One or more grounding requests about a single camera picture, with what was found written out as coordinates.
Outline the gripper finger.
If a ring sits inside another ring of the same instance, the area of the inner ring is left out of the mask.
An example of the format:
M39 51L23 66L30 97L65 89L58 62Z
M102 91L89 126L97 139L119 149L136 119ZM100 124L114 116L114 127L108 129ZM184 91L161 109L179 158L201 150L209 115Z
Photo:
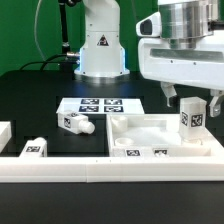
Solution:
M217 117L221 114L221 104L224 101L224 90L211 90L212 97L209 104L209 111L211 117Z
M177 93L174 88L174 84L168 82L162 82L161 89L167 99L167 106L173 107L177 99Z

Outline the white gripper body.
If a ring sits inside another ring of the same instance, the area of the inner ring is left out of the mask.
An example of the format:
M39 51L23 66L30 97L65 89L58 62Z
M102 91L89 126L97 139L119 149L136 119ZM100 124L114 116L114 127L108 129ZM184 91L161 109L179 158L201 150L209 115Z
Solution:
M224 90L224 33L199 39L194 50L174 50L166 40L142 38L138 56L145 79Z

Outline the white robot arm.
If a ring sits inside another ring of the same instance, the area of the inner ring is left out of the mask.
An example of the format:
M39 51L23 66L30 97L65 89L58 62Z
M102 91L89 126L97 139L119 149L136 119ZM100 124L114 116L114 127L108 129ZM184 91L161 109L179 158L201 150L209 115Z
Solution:
M120 45L120 9L115 0L83 0L85 43L75 73L93 81L129 72ZM158 0L158 11L136 24L142 76L161 83L167 99L176 84L210 91L210 115L224 102L224 22L218 0Z

